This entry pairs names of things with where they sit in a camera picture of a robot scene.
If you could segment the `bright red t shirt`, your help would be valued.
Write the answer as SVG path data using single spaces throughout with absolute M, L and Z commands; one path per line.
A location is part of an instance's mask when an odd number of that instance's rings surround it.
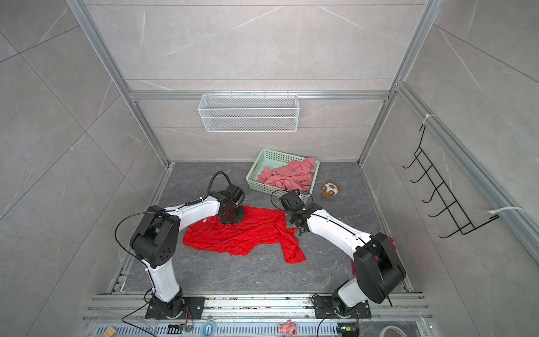
M 247 256 L 260 245 L 280 244 L 288 264 L 306 261 L 296 238 L 296 229 L 287 227 L 286 213 L 246 206 L 245 218 L 226 225 L 218 216 L 205 218 L 188 227 L 183 244 L 199 251 Z

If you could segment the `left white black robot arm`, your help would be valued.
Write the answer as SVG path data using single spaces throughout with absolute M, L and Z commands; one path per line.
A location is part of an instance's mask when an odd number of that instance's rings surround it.
M 240 223 L 245 218 L 243 200 L 244 191 L 230 183 L 225 190 L 208 190 L 194 201 L 167 208 L 151 206 L 141 213 L 129 247 L 144 265 L 152 284 L 148 318 L 175 319 L 187 315 L 188 305 L 172 264 L 180 231 L 214 216 L 224 225 Z

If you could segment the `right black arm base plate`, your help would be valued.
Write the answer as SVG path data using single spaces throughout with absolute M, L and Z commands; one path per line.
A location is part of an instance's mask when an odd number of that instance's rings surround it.
M 370 319 L 372 318 L 369 303 L 360 302 L 355 307 L 346 306 L 341 300 L 332 296 L 314 294 L 310 297 L 316 318 L 334 319 Z

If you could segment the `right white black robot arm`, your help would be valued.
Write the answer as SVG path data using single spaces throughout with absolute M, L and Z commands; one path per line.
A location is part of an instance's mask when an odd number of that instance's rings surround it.
M 337 315 L 347 315 L 360 303 L 381 304 L 407 277 L 392 238 L 369 234 L 331 216 L 316 203 L 305 204 L 293 190 L 279 197 L 289 223 L 301 233 L 313 233 L 342 250 L 353 261 L 356 275 L 332 294 Z

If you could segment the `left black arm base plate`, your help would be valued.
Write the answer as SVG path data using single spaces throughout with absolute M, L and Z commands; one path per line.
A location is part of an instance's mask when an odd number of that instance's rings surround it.
M 156 320 L 200 320 L 204 310 L 205 297 L 182 297 L 174 298 L 165 303 L 155 296 L 149 302 L 149 308 L 145 313 L 145 319 Z

